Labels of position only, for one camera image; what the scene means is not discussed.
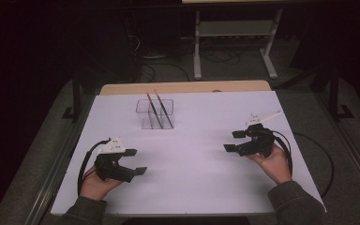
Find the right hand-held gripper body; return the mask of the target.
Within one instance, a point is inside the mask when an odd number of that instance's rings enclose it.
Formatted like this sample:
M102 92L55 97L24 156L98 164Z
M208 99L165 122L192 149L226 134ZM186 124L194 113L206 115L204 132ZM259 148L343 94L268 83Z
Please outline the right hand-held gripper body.
M275 140L273 131L263 126L263 122L279 116L281 111L275 112L254 112L246 121L246 137L249 142L236 145L236 153L242 156L261 154L268 158L272 153L272 146Z

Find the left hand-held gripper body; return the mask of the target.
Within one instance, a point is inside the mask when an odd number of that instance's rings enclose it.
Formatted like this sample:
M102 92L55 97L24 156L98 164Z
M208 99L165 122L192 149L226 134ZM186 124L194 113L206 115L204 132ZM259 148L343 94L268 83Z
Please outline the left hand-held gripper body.
M94 162L97 176L105 181L113 179L130 183L136 176L135 170L121 166L119 160L124 157L126 147L120 137L108 140L98 151Z

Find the clear acrylic organizer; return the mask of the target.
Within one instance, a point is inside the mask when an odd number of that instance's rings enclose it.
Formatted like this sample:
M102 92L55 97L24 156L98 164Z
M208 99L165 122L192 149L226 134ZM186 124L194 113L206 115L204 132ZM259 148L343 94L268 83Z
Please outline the clear acrylic organizer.
M172 99L162 99L168 109L169 114L171 114L171 119L174 125L173 118L173 110L174 110L174 102ZM157 114L159 116L160 122L163 126L163 129L172 129L169 127L169 124L166 121L165 115L163 111L160 109L160 105L157 99L153 99L154 105L157 109ZM161 129L156 121L156 117L154 116L151 106L149 104L148 99L140 99L137 102L136 106L136 114L139 117L139 120L142 125L142 129Z

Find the slim brush with orange ferrule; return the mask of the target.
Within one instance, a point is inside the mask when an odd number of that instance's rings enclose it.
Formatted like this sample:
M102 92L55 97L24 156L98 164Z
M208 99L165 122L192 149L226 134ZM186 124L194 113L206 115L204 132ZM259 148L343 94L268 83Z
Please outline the slim brush with orange ferrule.
M163 126L162 126L162 124L161 124L161 122L160 122L160 119L159 119L159 116L158 116L158 112L157 112L157 109L156 109L156 107L155 107L155 105L154 105L153 99L151 98L151 96L150 96L150 94L149 94L148 92L146 92L146 95L147 95L147 97L148 97L149 104L150 104L150 106L151 106L152 112L153 112L154 116L156 117L156 121L157 121L159 127L160 127L161 129L163 129Z

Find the round-headed makeup brush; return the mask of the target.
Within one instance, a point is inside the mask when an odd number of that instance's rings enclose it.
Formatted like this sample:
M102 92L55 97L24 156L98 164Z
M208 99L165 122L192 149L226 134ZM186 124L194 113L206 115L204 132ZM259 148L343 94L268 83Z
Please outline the round-headed makeup brush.
M155 95L157 97L157 100L159 102L160 109L163 111L163 114L165 115L166 121L169 124L168 128L174 128L173 121L171 119L171 114L169 114L168 109L167 109L164 101L162 100L162 98L160 97L160 95L158 93L158 90L154 89L154 93L155 93Z

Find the person's left hand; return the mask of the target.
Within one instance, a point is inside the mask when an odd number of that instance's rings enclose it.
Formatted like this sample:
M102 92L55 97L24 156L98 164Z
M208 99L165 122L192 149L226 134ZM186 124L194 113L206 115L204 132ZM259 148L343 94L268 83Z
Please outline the person's left hand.
M122 181L108 179L101 180L96 174L96 167L91 167L83 176L80 195L95 201L102 201L114 188L119 187Z

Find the person's right hand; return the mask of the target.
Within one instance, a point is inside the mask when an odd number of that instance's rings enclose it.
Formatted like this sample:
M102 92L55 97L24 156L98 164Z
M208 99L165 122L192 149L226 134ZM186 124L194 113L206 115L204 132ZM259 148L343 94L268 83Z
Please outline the person's right hand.
M272 147L272 154L269 157L250 155L247 158L259 165L262 170L277 184L292 181L287 159L281 148L275 144Z

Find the white board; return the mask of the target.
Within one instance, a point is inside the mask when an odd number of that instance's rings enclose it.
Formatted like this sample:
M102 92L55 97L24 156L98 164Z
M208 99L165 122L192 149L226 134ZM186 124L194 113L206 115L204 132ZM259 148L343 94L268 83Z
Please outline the white board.
M292 149L292 177L314 198L320 196L290 125L273 91L169 94L174 104L172 129L144 129L136 112L140 95L95 98L57 193L52 212L65 213L77 199L77 179L88 150L121 137L137 151L121 165L144 167L110 192L107 211L119 217L258 215L273 211L267 193L274 182L253 161L224 146L245 128L250 116L273 113L264 126L282 133Z

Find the wooden table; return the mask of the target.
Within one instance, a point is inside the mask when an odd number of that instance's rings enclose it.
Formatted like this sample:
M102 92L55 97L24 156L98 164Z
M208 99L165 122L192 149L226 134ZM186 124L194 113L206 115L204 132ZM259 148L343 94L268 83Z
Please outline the wooden table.
M212 92L246 92L270 91L267 81L214 81L214 82L152 82L152 83L120 83L106 84L100 94L138 95L157 90L159 94L170 93L212 93Z

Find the aluminium frame rail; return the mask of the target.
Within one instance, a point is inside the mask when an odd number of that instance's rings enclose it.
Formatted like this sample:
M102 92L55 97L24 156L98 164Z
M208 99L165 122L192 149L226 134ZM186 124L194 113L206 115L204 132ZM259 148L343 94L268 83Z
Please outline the aluminium frame rail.
M94 96L81 95L81 114L75 123L62 117L66 107L72 106L72 96L53 110L56 116L47 116L48 125L42 126L37 134L37 146L32 147L38 153L32 156L28 169L40 182L23 225L39 225L51 207L94 100Z
M341 139L341 142L345 146L348 154L351 158L351 163L354 166L357 175L360 178L360 154L358 153L356 145L353 143L352 138L346 132L346 129L341 124L342 120L355 119L355 115L350 111L346 105L340 105L335 107L335 111L330 110L330 104L324 99L324 96L321 94L316 94L315 98L317 99L320 107L325 110L326 117L329 119L329 122L334 127L336 134Z

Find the black stand post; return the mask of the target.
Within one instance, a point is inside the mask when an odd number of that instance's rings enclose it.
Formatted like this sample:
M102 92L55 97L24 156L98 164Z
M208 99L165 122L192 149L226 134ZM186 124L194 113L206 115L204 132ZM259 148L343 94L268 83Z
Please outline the black stand post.
M339 122L341 119L353 118L353 113L346 105L338 104L339 90L338 70L335 66L330 67L330 88L329 88L329 112Z
M78 72L72 74L72 106L66 107L62 117L75 123L81 114L81 84Z

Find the white metal desk frame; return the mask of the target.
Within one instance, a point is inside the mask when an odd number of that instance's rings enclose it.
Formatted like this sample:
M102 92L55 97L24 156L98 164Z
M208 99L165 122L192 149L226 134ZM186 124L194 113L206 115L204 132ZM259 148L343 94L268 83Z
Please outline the white metal desk frame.
M264 62L269 78L275 80L278 75L270 59L270 51L278 30L283 9L279 8L276 15L270 20L254 21L218 21L206 22L200 20L200 12L196 12L193 69L194 79L202 78L202 64L200 56L200 38L213 37L268 37L264 48L260 49L260 55Z

